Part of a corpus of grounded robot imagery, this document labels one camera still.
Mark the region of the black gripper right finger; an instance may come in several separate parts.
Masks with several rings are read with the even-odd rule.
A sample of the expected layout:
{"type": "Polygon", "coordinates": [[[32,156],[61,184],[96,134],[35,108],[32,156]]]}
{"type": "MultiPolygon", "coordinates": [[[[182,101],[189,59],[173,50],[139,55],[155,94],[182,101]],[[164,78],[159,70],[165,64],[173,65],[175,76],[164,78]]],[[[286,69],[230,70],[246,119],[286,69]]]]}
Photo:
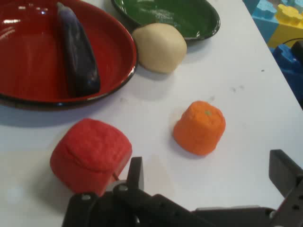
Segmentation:
{"type": "Polygon", "coordinates": [[[269,179],[284,200],[273,214],[271,227],[301,227],[303,225],[303,169],[284,151],[271,150],[269,179]]]}

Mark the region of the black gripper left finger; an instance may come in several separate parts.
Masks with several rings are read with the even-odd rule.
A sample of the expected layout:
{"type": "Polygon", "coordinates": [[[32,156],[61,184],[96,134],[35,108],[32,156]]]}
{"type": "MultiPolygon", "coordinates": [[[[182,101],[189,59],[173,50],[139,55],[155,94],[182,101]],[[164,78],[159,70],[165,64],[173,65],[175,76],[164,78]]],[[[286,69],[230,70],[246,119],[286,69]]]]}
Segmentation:
{"type": "Polygon", "coordinates": [[[75,194],[64,227],[211,227],[212,223],[166,197],[144,192],[143,160],[133,157],[127,179],[112,190],[75,194]]]}

